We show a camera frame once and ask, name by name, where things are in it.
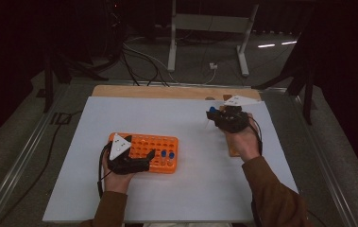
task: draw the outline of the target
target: hand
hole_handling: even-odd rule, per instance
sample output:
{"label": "hand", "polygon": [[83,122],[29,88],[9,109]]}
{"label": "hand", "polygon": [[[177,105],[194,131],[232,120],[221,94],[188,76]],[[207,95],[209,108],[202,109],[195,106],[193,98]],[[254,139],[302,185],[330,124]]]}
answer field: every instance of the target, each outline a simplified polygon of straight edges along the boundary
{"label": "hand", "polygon": [[[255,122],[252,118],[252,114],[248,114],[249,124],[256,130],[258,129],[255,125]],[[258,139],[255,132],[251,127],[246,127],[244,130],[237,133],[230,133],[223,131],[226,135],[226,140],[228,142],[229,148],[236,150],[241,159],[246,162],[253,158],[261,156],[258,148]]]}
{"label": "hand", "polygon": [[[104,175],[111,172],[110,169],[108,169],[108,152],[104,153],[103,159],[102,159],[102,166],[104,169]],[[129,173],[126,175],[119,175],[111,172],[105,179],[104,179],[104,185],[105,185],[105,191],[113,191],[113,192],[120,192],[127,194],[128,192],[128,185],[134,177],[135,173]]]}

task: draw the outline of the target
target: white triangular marker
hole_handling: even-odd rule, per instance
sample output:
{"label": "white triangular marker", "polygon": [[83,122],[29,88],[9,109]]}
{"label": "white triangular marker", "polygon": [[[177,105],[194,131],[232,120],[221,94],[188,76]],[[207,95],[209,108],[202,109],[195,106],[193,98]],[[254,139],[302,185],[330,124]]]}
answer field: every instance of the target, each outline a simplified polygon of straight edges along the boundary
{"label": "white triangular marker", "polygon": [[131,148],[131,143],[117,133],[113,136],[113,143],[111,144],[111,153],[109,159],[113,160],[119,157],[124,151]]}
{"label": "white triangular marker", "polygon": [[259,103],[257,99],[244,96],[233,96],[225,101],[226,106],[244,106],[248,104]]}

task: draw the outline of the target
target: person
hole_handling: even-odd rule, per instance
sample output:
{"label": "person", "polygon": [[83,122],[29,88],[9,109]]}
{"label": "person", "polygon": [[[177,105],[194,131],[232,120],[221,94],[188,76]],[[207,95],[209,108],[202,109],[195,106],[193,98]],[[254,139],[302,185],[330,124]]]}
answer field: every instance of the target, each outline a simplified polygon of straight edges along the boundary
{"label": "person", "polygon": [[[253,120],[250,120],[250,124],[256,129]],[[250,127],[237,133],[223,132],[229,147],[234,148],[244,161],[242,169],[262,226],[313,226],[307,218],[304,199],[283,185],[260,155],[258,135]],[[105,158],[103,168],[104,173],[109,172]],[[134,174],[109,174],[104,179],[105,192],[94,219],[81,222],[80,227],[120,227],[124,221],[128,185],[133,176]]]}

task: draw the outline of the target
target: orange plastic rack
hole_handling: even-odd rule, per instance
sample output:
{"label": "orange plastic rack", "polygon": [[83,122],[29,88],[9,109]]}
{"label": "orange plastic rack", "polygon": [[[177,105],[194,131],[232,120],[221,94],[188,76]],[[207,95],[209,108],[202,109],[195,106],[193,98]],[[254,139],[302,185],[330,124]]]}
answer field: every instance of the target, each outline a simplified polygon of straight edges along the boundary
{"label": "orange plastic rack", "polygon": [[135,134],[125,132],[114,132],[109,136],[112,141],[115,134],[123,138],[131,135],[131,148],[129,157],[145,158],[146,155],[155,149],[155,157],[150,161],[149,172],[174,173],[178,165],[179,139],[173,136]]}

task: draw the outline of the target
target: brown sleeve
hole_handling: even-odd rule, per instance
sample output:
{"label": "brown sleeve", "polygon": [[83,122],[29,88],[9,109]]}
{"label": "brown sleeve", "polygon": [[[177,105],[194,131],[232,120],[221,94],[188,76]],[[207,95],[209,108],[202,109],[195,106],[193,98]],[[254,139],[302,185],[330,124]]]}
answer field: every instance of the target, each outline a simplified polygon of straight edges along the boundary
{"label": "brown sleeve", "polygon": [[264,157],[247,161],[243,170],[263,226],[313,226],[304,199],[280,183]]}
{"label": "brown sleeve", "polygon": [[81,222],[80,227],[121,227],[128,195],[104,192],[96,210],[95,218]]}

